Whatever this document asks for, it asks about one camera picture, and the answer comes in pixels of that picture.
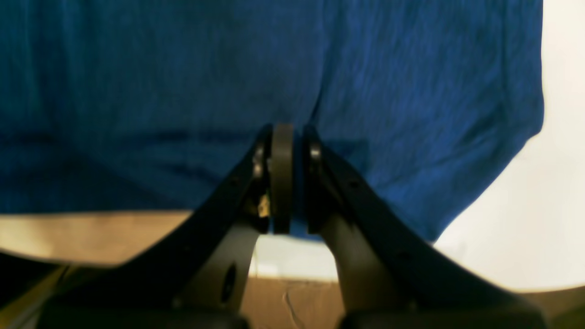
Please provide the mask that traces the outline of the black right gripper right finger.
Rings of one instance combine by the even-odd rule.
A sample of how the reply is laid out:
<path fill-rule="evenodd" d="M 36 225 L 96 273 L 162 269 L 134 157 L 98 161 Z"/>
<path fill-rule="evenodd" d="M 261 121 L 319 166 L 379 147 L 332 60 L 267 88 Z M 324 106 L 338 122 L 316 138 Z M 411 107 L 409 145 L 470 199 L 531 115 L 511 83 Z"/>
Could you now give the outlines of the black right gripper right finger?
<path fill-rule="evenodd" d="M 481 279 L 413 233 L 363 177 L 303 129 L 310 233 L 335 258 L 341 329 L 546 329 L 539 307 Z"/>

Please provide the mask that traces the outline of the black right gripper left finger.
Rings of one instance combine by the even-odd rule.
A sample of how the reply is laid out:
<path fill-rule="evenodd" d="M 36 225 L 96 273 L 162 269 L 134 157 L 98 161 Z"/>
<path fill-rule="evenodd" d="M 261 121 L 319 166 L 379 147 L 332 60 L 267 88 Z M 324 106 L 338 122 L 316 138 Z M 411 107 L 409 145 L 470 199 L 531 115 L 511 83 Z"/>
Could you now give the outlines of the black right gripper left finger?
<path fill-rule="evenodd" d="M 289 233 L 294 127 L 267 126 L 177 229 L 128 263 L 46 302 L 38 329 L 246 329 L 238 314 L 256 241 Z"/>

